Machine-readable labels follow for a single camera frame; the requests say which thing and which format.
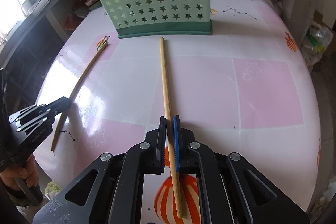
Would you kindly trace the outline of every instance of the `floor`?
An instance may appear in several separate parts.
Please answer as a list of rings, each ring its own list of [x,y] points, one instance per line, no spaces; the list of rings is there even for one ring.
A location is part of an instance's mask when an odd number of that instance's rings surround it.
[[[336,174],[336,139],[334,131],[336,126],[336,55],[316,66],[311,73],[318,100],[321,123],[321,149],[320,164],[315,191],[308,210],[314,204],[314,213],[317,215],[325,207],[326,203],[320,202],[320,198],[328,189],[329,183]]]

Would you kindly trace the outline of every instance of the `pink square pattern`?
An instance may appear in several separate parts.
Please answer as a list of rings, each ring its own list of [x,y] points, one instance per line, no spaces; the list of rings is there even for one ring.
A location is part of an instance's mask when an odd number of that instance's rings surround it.
[[[79,140],[73,177],[76,177],[102,153],[125,153],[143,141],[145,126],[86,116]]]
[[[87,50],[86,54],[84,55],[82,61],[80,62],[81,64],[86,64],[89,63],[92,59],[92,57],[95,56],[95,53],[97,51],[97,44],[104,38],[108,37],[108,42],[109,46],[104,50],[104,52],[101,54],[99,57],[98,61],[107,61],[110,60],[112,57],[112,54],[114,53],[115,49],[117,48],[120,39],[118,38],[117,32],[109,32],[109,33],[104,33],[95,39],[95,41],[92,43],[92,45],[89,47]]]
[[[296,87],[285,62],[234,59],[241,127],[303,124]]]
[[[199,128],[238,127],[238,103],[232,60],[225,57],[172,57],[169,89],[172,112]],[[150,123],[164,115],[161,75]]]

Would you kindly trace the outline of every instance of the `person's finger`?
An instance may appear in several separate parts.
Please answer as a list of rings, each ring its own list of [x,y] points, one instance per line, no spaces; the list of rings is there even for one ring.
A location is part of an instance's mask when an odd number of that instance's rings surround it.
[[[25,177],[22,177],[22,178],[26,179],[26,178],[30,177],[31,174],[34,172],[35,168],[36,168],[35,157],[34,157],[34,155],[31,155],[28,158],[28,160],[27,160],[27,162],[25,164],[25,169],[27,171],[27,174],[26,174]]]
[[[2,174],[8,178],[27,177],[27,170],[18,165],[11,165],[7,167]]]
[[[32,187],[33,185],[37,185],[39,182],[39,176],[38,176],[38,173],[37,173],[37,168],[35,166],[32,174],[27,178],[26,180],[26,183],[27,183],[27,186],[28,188]]]

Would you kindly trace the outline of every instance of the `chopstick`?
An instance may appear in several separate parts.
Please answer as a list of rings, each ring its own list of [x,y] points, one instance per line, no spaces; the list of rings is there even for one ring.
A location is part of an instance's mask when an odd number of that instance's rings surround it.
[[[170,173],[171,173],[171,180],[173,183],[173,192],[175,197],[177,217],[182,218],[183,214],[182,214],[180,177],[179,173],[176,172],[175,167],[174,135],[172,131],[172,120],[171,120],[171,110],[169,101],[169,86],[167,77],[167,61],[166,61],[165,45],[163,37],[160,37],[160,55],[161,55],[162,87],[163,87],[163,100],[165,105]]]
[[[108,46],[108,42],[105,42],[100,49],[96,52],[95,56],[91,59],[90,63],[86,66],[86,68],[84,69],[84,71],[82,72],[82,75],[79,77],[79,79],[77,80],[77,83],[75,85],[75,87],[73,88],[69,99],[74,102],[74,100],[76,99],[76,95],[78,90],[81,87],[81,84],[83,82],[83,80],[85,79],[86,75],[88,74],[88,72],[90,71],[91,67],[93,66],[93,64],[96,62],[96,60],[98,59],[98,57],[102,54],[102,52],[106,49],[106,47]],[[51,144],[51,151],[55,151],[55,147],[56,147],[56,143],[57,143],[57,139],[58,139],[58,135],[60,134],[60,131],[66,121],[66,118],[68,116],[68,111],[64,111],[62,112],[59,120],[58,120],[58,124],[56,126],[55,129],[55,133],[54,133],[54,137],[52,139],[52,144]]]

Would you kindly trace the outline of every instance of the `table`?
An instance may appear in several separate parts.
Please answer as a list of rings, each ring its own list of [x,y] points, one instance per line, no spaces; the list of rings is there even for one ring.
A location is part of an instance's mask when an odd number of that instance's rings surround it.
[[[213,35],[165,36],[173,114],[214,152],[239,152],[306,210],[318,171],[320,120],[300,51],[265,0],[211,0],[211,7]],[[78,92],[55,154],[53,134],[35,151],[62,187],[103,152],[117,155],[142,142],[164,115],[159,37],[118,39],[104,8],[66,42],[37,103],[69,96],[104,37],[110,45]],[[142,223],[162,224],[163,215],[174,222],[168,177],[168,167],[162,176],[145,176]],[[163,182],[166,212],[162,191],[155,200]]]

